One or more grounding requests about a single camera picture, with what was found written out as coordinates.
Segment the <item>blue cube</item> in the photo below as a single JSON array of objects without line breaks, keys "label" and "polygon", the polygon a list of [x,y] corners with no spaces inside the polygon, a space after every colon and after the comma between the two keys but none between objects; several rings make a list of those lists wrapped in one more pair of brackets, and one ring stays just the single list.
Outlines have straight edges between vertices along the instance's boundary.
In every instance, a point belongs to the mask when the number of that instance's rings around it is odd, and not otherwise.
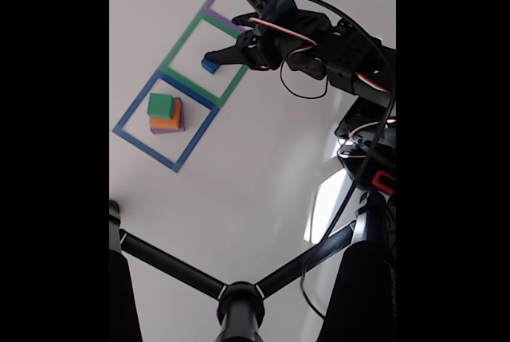
[{"label": "blue cube", "polygon": [[202,59],[202,67],[209,71],[210,73],[212,73],[213,75],[216,72],[216,70],[220,68],[219,65],[216,65],[212,61],[207,61],[206,59]]}]

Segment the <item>green square outline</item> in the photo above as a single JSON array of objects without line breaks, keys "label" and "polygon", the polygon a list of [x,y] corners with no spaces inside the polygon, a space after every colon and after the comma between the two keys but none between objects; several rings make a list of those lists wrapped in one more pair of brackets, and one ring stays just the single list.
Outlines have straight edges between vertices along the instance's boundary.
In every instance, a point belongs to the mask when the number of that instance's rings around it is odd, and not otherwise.
[{"label": "green square outline", "polygon": [[168,55],[165,57],[165,59],[161,62],[161,64],[158,67],[158,70],[162,73],[165,73],[169,77],[173,77],[177,81],[183,83],[187,88],[191,89],[192,91],[195,91],[197,94],[201,95],[217,107],[221,108],[225,104],[225,102],[229,99],[230,95],[234,91],[234,89],[237,87],[239,82],[241,81],[242,77],[245,75],[246,71],[248,71],[248,66],[243,65],[239,71],[237,71],[236,75],[233,77],[233,79],[230,81],[228,87],[224,91],[224,93],[217,97],[213,95],[211,92],[206,91],[204,88],[200,87],[193,81],[190,81],[187,77],[181,75],[177,71],[173,70],[168,66],[175,58],[175,56],[179,53],[180,49],[184,46],[184,43],[188,40],[188,38],[191,36],[191,34],[194,32],[194,29],[197,28],[198,23],[200,21],[206,21],[210,23],[211,25],[215,26],[216,28],[220,29],[224,33],[227,33],[233,38],[237,38],[238,32],[236,32],[234,29],[231,29],[228,26],[223,25],[216,19],[212,18],[211,16],[207,15],[204,11],[199,11],[198,14],[195,15],[191,23],[187,26],[187,28],[184,30],[184,33],[182,33],[181,37],[175,42],[174,47],[170,50]]}]

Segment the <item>blue tape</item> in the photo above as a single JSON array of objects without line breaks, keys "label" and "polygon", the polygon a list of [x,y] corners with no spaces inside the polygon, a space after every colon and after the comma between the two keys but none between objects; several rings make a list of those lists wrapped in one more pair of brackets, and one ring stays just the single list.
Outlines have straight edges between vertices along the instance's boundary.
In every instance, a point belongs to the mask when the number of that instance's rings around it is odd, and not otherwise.
[{"label": "blue tape", "polygon": [[140,140],[129,135],[121,127],[119,127],[119,125],[116,125],[115,128],[113,128],[113,133],[119,135],[127,142],[133,144],[140,151],[147,153],[153,159],[158,160],[161,164],[165,165],[166,167],[169,167],[172,170],[174,169],[175,163],[171,162],[169,159],[167,159],[165,156],[161,155],[160,153],[158,153],[151,147],[148,147],[146,144],[142,143]]},{"label": "blue tape", "polygon": [[176,81],[176,79],[174,79],[173,77],[169,77],[168,75],[166,75],[165,73],[162,73],[161,71],[159,71],[159,72],[160,72],[159,77],[161,79],[163,79],[164,81],[166,81],[169,85],[173,85],[179,91],[184,92],[185,94],[187,94],[192,99],[196,100],[198,103],[200,103],[204,107],[207,107],[208,109],[214,108],[214,104],[212,102],[208,101],[205,97],[198,95],[195,91],[187,88],[183,83],[181,83],[180,81]]},{"label": "blue tape", "polygon": [[[194,134],[191,141],[188,143],[182,154],[179,156],[177,162],[173,162],[169,159],[167,159],[165,156],[161,155],[151,147],[147,146],[145,143],[142,143],[140,140],[136,139],[132,135],[125,132],[122,128],[128,120],[131,118],[135,110],[138,108],[140,103],[142,102],[143,98],[151,91],[152,87],[154,86],[154,83],[161,79],[165,82],[167,82],[169,85],[172,85],[173,87],[177,88],[179,91],[187,94],[192,99],[196,100],[198,103],[203,105],[204,107],[208,108],[210,110],[209,115],[207,115],[206,119],[198,129],[198,131]],[[209,127],[211,122],[213,121],[214,117],[218,114],[219,108],[216,107],[213,103],[205,99],[204,97],[198,95],[195,91],[187,88],[183,83],[178,82],[177,80],[173,79],[172,77],[169,77],[165,73],[157,70],[155,73],[152,74],[151,78],[147,81],[145,86],[143,87],[142,91],[139,92],[138,96],[135,98],[135,100],[131,103],[127,111],[122,115],[122,117],[119,120],[119,123],[113,128],[113,133],[120,136],[127,142],[131,143],[135,147],[137,147],[140,151],[145,152],[147,155],[152,157],[153,159],[158,160],[161,164],[163,164],[166,167],[169,167],[174,172],[179,172],[179,169],[181,169],[182,165],[190,155],[190,153],[193,151],[195,146],[197,145],[198,141],[202,138],[203,134],[206,132],[206,129]]]},{"label": "blue tape", "polygon": [[131,115],[135,112],[140,103],[142,103],[143,98],[149,93],[149,91],[151,91],[152,86],[161,77],[161,75],[163,75],[163,73],[159,70],[156,70],[156,72],[152,74],[151,78],[143,86],[142,91],[139,92],[138,96],[133,100],[127,111],[122,115],[116,127],[122,128],[126,125]]},{"label": "blue tape", "polygon": [[191,139],[190,143],[187,145],[184,152],[175,162],[175,165],[172,168],[173,171],[178,172],[179,169],[181,169],[182,165],[184,164],[190,153],[193,151],[193,148],[197,145],[198,141],[202,138],[203,134],[206,132],[207,128],[212,123],[214,117],[216,117],[216,115],[218,114],[219,110],[220,108],[218,107],[213,107],[213,109],[210,110],[210,113],[207,116],[206,120],[202,123],[197,133],[194,134],[193,139]]}]

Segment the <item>stacked cubes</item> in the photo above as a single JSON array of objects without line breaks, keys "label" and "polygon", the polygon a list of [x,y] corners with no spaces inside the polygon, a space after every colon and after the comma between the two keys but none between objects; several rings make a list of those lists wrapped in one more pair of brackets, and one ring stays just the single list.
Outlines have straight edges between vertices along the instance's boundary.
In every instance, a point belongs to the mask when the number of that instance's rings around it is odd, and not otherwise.
[{"label": "stacked cubes", "polygon": [[184,131],[182,100],[172,95],[152,93],[149,96],[149,124],[155,135]]}]

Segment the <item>orange cube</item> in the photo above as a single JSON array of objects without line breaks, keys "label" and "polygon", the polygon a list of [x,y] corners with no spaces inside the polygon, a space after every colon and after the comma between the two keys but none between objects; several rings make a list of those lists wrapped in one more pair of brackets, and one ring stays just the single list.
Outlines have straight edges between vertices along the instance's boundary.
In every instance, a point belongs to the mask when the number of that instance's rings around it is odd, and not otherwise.
[{"label": "orange cube", "polygon": [[149,124],[152,129],[179,129],[181,125],[181,110],[182,101],[180,99],[174,99],[174,112],[171,119],[156,119],[151,117]]}]

